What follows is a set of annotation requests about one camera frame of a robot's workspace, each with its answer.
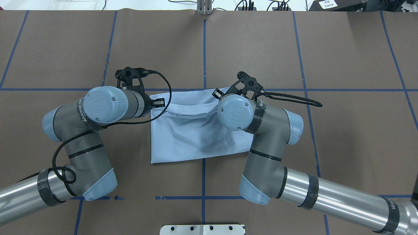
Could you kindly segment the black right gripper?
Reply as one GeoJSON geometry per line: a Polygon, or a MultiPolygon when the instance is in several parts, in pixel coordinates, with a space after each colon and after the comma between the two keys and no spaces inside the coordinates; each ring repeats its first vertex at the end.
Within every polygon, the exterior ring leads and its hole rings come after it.
{"type": "Polygon", "coordinates": [[[221,88],[221,89],[214,89],[212,95],[218,99],[221,100],[222,98],[224,98],[227,95],[242,95],[242,92],[240,91],[240,89],[238,89],[236,86],[230,86],[230,87],[225,87],[225,88],[221,88]]]}

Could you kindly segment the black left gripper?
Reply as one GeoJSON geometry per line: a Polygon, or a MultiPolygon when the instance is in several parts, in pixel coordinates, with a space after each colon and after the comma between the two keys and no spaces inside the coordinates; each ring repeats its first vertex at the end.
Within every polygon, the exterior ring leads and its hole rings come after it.
{"type": "Polygon", "coordinates": [[[149,95],[146,93],[142,94],[142,98],[144,101],[144,108],[142,112],[143,116],[147,116],[150,113],[150,111],[154,108],[166,106],[165,98],[151,99],[149,95]]]}

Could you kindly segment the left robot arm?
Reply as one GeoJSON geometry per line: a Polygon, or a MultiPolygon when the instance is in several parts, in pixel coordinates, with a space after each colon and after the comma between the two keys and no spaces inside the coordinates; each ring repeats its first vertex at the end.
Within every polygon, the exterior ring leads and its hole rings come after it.
{"type": "Polygon", "coordinates": [[[152,100],[142,91],[101,86],[45,114],[43,131],[61,143],[69,164],[53,162],[51,168],[1,189],[1,224],[76,196],[93,201],[115,190],[118,182],[99,132],[165,105],[164,98],[152,100]]]}

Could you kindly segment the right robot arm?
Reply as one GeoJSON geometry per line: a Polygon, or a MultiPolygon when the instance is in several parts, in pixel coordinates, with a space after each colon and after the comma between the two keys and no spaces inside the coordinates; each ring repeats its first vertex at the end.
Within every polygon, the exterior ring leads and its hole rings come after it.
{"type": "MultiPolygon", "coordinates": [[[[282,164],[328,181],[363,191],[381,201],[387,219],[390,198],[401,207],[410,204],[417,177],[417,128],[403,91],[371,89],[344,91],[297,91],[296,95],[317,100],[312,107],[264,98],[267,107],[276,106],[298,113],[304,120],[303,134],[295,145],[286,146],[282,164]]],[[[343,202],[318,197],[305,210],[298,202],[273,198],[267,205],[239,199],[238,186],[247,153],[206,160],[206,194],[223,196],[206,203],[206,223],[244,224],[246,234],[373,235],[386,222],[369,228],[343,220],[318,207],[331,203],[338,212],[343,202]]]]}

